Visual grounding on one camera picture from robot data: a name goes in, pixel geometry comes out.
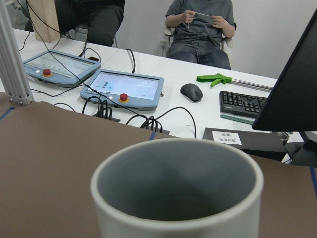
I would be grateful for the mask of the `white ribbed cup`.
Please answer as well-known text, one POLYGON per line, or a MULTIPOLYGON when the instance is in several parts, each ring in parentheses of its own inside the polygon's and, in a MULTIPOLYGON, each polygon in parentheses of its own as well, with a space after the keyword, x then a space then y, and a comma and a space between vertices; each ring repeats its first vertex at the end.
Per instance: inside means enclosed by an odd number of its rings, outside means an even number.
POLYGON ((165 138, 109 156, 90 189, 104 238, 256 238, 263 186, 239 149, 165 138))

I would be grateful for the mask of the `black computer mouse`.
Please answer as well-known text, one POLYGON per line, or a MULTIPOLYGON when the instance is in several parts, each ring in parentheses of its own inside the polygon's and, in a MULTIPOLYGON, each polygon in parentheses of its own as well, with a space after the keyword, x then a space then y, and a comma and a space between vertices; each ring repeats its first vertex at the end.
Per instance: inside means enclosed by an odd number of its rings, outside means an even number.
POLYGON ((184 84, 180 88, 180 93, 193 103, 197 103, 203 98, 202 91, 196 84, 193 83, 184 84))

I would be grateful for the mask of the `blue teach pendant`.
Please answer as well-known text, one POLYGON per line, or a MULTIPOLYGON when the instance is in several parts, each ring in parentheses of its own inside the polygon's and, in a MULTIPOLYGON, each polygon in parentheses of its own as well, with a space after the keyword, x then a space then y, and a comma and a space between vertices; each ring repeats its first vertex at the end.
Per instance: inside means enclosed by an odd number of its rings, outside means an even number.
POLYGON ((93 102, 107 100, 111 106, 154 111, 163 84, 162 77, 99 69, 80 91, 80 97, 93 102))
POLYGON ((55 50, 29 58, 23 65, 27 75, 66 88, 83 83, 101 67, 98 61, 55 50))

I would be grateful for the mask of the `black keyboard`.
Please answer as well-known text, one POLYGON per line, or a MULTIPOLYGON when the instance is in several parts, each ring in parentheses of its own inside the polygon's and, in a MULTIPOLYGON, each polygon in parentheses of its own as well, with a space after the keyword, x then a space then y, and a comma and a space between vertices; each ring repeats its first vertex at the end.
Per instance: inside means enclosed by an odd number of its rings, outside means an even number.
POLYGON ((267 98, 220 91, 220 111, 232 115, 256 118, 265 105, 267 98))

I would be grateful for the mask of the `seated person grey shirt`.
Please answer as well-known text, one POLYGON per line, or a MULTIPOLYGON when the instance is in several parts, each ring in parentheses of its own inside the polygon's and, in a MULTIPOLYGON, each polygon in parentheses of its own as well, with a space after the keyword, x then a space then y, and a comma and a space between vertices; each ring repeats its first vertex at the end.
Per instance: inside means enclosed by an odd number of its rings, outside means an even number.
POLYGON ((175 30, 167 57, 207 66, 230 69, 222 38, 232 38, 236 23, 230 0, 175 0, 165 25, 175 30))

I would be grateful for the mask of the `black label box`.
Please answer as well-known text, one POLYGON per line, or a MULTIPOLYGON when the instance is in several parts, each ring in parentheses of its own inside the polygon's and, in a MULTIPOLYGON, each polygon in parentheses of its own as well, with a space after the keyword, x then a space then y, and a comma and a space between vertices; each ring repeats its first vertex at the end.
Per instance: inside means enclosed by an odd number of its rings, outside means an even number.
POLYGON ((287 154, 282 141, 273 133, 206 127, 203 139, 228 144, 247 154, 277 161, 282 161, 287 154))

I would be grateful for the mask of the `seated person black trousers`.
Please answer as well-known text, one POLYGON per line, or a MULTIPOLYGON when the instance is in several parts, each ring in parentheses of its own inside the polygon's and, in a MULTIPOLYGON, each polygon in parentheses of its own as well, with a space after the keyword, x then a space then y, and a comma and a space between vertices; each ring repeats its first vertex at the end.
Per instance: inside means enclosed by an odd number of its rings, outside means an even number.
POLYGON ((124 0, 56 0, 59 32, 88 25, 89 43, 111 47, 124 18, 124 0))

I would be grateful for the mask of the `black monitor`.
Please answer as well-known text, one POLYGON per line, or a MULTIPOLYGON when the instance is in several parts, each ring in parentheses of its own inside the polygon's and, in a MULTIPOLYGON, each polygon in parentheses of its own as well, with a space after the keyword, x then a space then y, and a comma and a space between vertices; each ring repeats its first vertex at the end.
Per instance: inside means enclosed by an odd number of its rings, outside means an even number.
POLYGON ((264 107, 254 130, 299 132, 303 146, 291 156, 292 165, 317 166, 317 15, 313 14, 264 107))

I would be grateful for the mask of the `wooden board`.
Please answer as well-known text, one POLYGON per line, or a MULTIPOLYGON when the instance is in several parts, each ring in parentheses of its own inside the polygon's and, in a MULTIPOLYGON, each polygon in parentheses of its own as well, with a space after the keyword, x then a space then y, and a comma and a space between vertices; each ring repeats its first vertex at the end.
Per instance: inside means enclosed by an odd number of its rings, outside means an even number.
POLYGON ((60 37, 54 0, 28 0, 36 40, 53 42, 60 37))

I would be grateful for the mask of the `green handled tool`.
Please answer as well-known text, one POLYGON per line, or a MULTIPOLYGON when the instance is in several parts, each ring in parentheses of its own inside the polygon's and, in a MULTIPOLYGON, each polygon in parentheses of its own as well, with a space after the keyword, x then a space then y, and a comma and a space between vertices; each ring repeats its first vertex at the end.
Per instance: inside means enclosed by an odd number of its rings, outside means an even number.
POLYGON ((236 84, 243 87, 255 88, 262 91, 271 91, 272 87, 255 84, 251 82, 241 81, 238 79, 233 79, 232 77, 224 76, 220 73, 214 75, 199 75, 196 77, 198 82, 210 82, 210 88, 213 88, 217 84, 236 84))

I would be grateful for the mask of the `aluminium frame post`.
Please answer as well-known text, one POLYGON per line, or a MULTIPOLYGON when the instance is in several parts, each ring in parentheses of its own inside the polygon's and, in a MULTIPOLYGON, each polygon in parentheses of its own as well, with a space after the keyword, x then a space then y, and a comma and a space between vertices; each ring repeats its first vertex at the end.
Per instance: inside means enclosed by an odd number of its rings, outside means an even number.
POLYGON ((0 2, 0 79, 9 101, 20 105, 34 101, 4 0, 0 2))

